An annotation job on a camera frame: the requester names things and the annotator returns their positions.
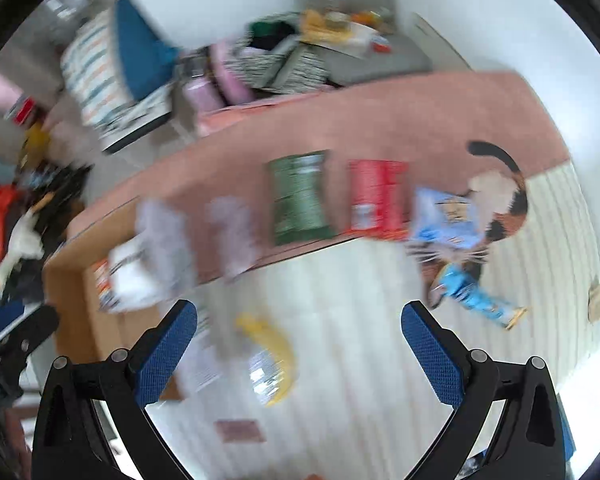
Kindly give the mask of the white pillow pack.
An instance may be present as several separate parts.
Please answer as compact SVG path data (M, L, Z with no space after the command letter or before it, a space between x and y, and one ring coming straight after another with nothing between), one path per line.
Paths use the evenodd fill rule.
M108 278L112 312L146 309L178 291L178 257L168 246L136 236L111 249Z

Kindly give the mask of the blue cartoon snack bag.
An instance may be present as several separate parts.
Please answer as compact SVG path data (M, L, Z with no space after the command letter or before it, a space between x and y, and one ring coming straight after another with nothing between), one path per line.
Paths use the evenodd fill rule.
M414 242L473 248L482 240L478 208L464 196L415 188L410 233Z

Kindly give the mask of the lilac soft cloth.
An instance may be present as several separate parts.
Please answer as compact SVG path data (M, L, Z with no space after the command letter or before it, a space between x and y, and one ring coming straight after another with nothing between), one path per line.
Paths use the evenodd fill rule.
M224 278L234 280L250 270L261 255L251 208L240 197L220 196L207 209Z

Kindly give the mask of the green snack bag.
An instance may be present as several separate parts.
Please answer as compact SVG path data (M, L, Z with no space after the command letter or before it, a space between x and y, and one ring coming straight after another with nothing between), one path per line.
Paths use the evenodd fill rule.
M328 154L316 151L289 155L266 164L272 184L276 246L336 236L326 211L323 186Z

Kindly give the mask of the orange snack bag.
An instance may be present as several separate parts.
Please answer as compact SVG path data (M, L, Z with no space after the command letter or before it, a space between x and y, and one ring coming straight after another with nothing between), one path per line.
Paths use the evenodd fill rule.
M98 296L99 310L110 311L117 307L120 300L114 291L112 274L107 259L102 259L92 265L95 287Z

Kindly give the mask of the cardboard box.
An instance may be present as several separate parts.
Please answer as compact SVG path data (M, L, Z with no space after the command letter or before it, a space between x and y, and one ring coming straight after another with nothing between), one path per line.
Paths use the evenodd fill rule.
M165 300L136 311L99 309L92 266L133 237L141 203L134 197L115 207L102 200L86 207L70 222L68 240L44 264L45 301L59 315L57 352L72 362L99 362L114 350L133 347L185 294L184 290L172 292Z

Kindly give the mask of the light blue candy bag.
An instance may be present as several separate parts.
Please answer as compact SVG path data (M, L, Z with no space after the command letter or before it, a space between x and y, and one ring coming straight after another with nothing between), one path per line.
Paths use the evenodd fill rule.
M469 311L475 311L492 322L511 330L528 312L508 301L489 295L469 273L458 264L444 266L432 282L432 290L451 298Z

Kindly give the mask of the yellow snack bag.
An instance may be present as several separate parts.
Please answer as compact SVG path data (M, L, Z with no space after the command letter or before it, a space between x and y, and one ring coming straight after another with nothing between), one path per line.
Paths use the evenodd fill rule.
M249 380L263 406L285 399L297 378L297 364L287 337L266 318L244 313L235 324L250 356Z

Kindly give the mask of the white goose plush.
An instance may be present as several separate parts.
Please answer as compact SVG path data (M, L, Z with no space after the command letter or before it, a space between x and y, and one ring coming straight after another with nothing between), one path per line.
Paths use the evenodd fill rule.
M44 249L41 235L35 231L40 211L50 203L55 193L44 195L34 206L29 208L16 222L10 234L7 252L0 263L0 294L4 292L9 275L21 259L41 260Z

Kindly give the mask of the red snack bag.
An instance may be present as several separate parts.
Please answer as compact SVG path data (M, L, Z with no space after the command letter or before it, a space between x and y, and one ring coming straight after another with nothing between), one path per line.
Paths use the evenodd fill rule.
M407 163L353 159L349 162L348 233L380 240L405 240L403 182Z

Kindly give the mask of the pink table mat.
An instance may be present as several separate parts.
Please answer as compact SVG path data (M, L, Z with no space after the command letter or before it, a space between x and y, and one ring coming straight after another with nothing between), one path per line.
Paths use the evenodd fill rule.
M317 250L317 244L276 246L266 164L288 155L326 151L326 208L338 240L349 225L348 163L405 162L405 191L416 185L460 193L470 178L494 169L475 157L471 140L494 143L525 176L565 162L562 136L528 84L509 72L432 73L332 90L250 116L211 133L124 180L70 223L71 234L138 196L165 200L188 218L201 281L221 273L206 217L212 198L234 195L251 207L262 264Z

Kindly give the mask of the plaid and blue bedding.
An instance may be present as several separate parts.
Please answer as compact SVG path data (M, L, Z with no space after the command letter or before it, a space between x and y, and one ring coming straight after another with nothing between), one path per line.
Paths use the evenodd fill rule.
M116 0L81 26L60 69L103 152L114 154L169 121L179 58L132 0Z

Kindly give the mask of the zebra pattern bag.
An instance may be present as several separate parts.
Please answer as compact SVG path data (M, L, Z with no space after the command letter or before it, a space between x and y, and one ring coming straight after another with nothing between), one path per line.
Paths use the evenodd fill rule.
M301 94L321 89L329 71L323 60L298 36L272 51L249 47L249 36L230 46L226 66L248 87L276 94Z

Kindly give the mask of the grey chair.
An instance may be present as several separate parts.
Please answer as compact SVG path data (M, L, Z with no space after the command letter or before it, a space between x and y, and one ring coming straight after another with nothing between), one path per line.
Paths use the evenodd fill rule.
M396 0L296 0L323 28L306 33L338 87L432 70L430 58L396 28Z

